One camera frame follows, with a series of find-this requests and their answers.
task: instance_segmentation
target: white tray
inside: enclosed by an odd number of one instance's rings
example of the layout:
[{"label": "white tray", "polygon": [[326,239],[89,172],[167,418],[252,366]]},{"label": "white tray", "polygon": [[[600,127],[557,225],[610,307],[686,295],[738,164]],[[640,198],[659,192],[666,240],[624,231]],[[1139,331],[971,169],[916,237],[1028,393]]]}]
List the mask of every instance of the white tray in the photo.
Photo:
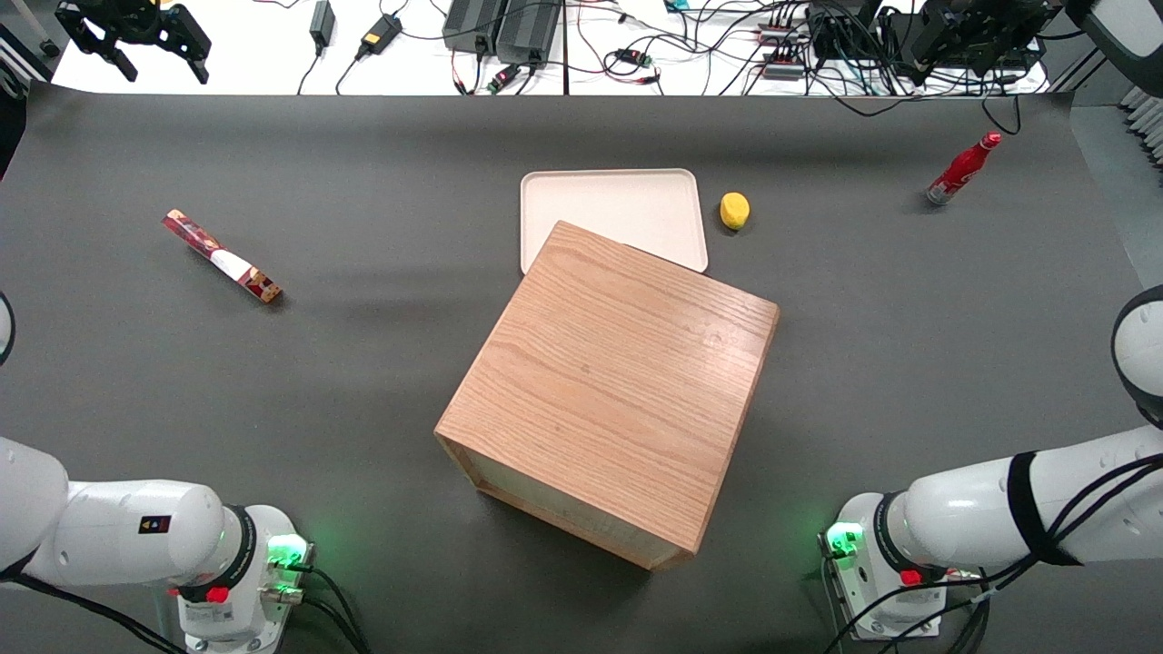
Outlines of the white tray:
[{"label": "white tray", "polygon": [[680,168],[530,172],[521,180],[521,272],[564,220],[697,272],[707,269],[699,189]]}]

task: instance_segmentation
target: red aluminum bottle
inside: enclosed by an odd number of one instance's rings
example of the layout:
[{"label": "red aluminum bottle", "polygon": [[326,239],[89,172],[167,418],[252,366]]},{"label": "red aluminum bottle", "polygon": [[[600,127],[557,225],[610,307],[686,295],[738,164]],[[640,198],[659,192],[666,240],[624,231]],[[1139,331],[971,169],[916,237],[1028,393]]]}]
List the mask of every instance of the red aluminum bottle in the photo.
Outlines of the red aluminum bottle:
[{"label": "red aluminum bottle", "polygon": [[990,156],[990,151],[997,148],[998,143],[1001,143],[1001,135],[997,131],[990,131],[983,136],[977,145],[957,155],[957,158],[949,164],[941,177],[929,184],[925,196],[934,205],[949,204],[957,191],[961,191],[961,187],[969,184],[977,171],[982,170],[982,166],[985,165],[985,157]]}]

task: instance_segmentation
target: wooden box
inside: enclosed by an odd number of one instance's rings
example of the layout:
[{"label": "wooden box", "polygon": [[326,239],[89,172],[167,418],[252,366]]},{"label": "wooden box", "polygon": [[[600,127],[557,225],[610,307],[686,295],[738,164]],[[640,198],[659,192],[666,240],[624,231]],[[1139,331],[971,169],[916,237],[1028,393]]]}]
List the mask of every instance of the wooden box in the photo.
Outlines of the wooden box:
[{"label": "wooden box", "polygon": [[669,568],[699,550],[778,318],[558,222],[436,438],[480,491]]}]

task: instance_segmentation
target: white table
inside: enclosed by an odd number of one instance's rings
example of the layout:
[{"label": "white table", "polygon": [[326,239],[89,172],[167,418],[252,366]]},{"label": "white table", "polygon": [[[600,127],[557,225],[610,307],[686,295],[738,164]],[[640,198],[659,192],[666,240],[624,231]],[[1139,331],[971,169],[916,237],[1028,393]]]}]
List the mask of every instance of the white table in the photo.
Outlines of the white table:
[{"label": "white table", "polygon": [[[916,6],[921,0],[915,0]],[[449,0],[431,0],[445,9]],[[399,17],[405,33],[416,36],[440,36],[444,16],[428,0],[408,0]],[[598,57],[586,45],[585,40],[593,44],[598,55],[605,55],[618,48],[627,47],[641,36],[656,34],[655,30],[630,19],[619,23],[621,9],[614,2],[580,2],[568,0],[566,15],[569,20],[569,63],[571,66],[597,71],[601,67]],[[701,5],[692,2],[692,6]],[[314,59],[314,45],[307,28],[314,9],[313,0],[300,0],[290,9],[284,9],[269,2],[254,0],[185,0],[184,3],[202,26],[213,41],[211,56],[207,59],[209,83],[198,84],[186,63],[174,55],[148,45],[120,47],[137,66],[140,74],[136,83],[127,81],[112,65],[97,55],[84,55],[73,43],[57,69],[53,83],[98,93],[162,93],[162,94],[294,94],[299,80]],[[383,0],[383,9],[392,13],[399,10],[402,0]],[[885,6],[894,6],[904,12],[911,12],[911,0],[889,0]],[[304,94],[334,94],[335,83],[355,56],[359,38],[380,15],[380,7],[373,0],[331,0],[335,10],[335,35],[331,47],[315,65],[304,85]],[[732,10],[755,9],[762,2],[752,0],[708,0],[709,8],[722,7]],[[800,19],[806,13],[806,6],[795,9]],[[688,22],[694,14],[687,14]],[[711,44],[727,33],[732,23],[742,14],[720,13],[699,27],[699,41]],[[676,34],[683,33],[683,21],[676,14],[666,14],[661,19],[663,24],[654,27]],[[749,17],[735,29],[754,29],[762,16]],[[751,86],[754,74],[739,74],[734,84],[728,83],[740,71],[740,57],[758,57],[771,49],[765,48],[756,54],[757,35],[734,33],[713,55],[691,55],[664,42],[655,43],[649,54],[662,73],[662,90],[668,95],[699,95],[706,88],[707,94],[739,95],[747,86]],[[815,62],[814,54],[808,51],[808,63]],[[558,28],[551,59],[561,62],[562,30]],[[420,41],[405,35],[399,36],[387,50],[379,56],[368,57],[356,64],[341,87],[344,95],[455,95],[451,79],[451,54],[442,41]],[[456,64],[462,79],[471,85],[476,71],[476,58],[470,54],[456,56]],[[829,62],[835,70],[826,70],[822,74],[835,77],[836,81],[814,81],[811,88],[805,80],[775,81],[758,80],[751,86],[752,95],[863,95],[857,73],[842,62]],[[480,86],[505,67],[495,58],[485,61]],[[965,71],[941,71],[957,78]],[[563,92],[563,67],[550,65],[537,72],[523,94],[557,95]],[[651,71],[643,70],[642,74]],[[970,79],[976,79],[969,73]],[[1008,93],[1032,93],[1047,84],[1046,69],[1034,67],[1020,81],[1007,87]],[[516,85],[502,91],[502,94],[514,93]],[[883,84],[872,83],[878,93],[886,93]],[[901,81],[906,92],[923,94],[942,94],[951,92],[947,81],[930,81],[920,90]],[[638,86],[618,83],[604,74],[590,74],[573,70],[570,72],[570,92],[577,95],[649,95],[658,94],[656,85]]]}]

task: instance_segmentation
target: green light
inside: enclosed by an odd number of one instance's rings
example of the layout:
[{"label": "green light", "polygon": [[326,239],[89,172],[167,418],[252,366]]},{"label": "green light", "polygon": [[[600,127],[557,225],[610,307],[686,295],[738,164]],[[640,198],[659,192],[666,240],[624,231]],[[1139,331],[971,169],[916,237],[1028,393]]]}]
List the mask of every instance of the green light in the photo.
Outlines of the green light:
[{"label": "green light", "polygon": [[856,523],[836,523],[828,527],[825,538],[832,554],[836,559],[844,559],[856,554],[856,549],[864,543],[864,527]]},{"label": "green light", "polygon": [[266,561],[276,566],[302,563],[307,556],[307,541],[299,534],[271,536],[266,542]]}]

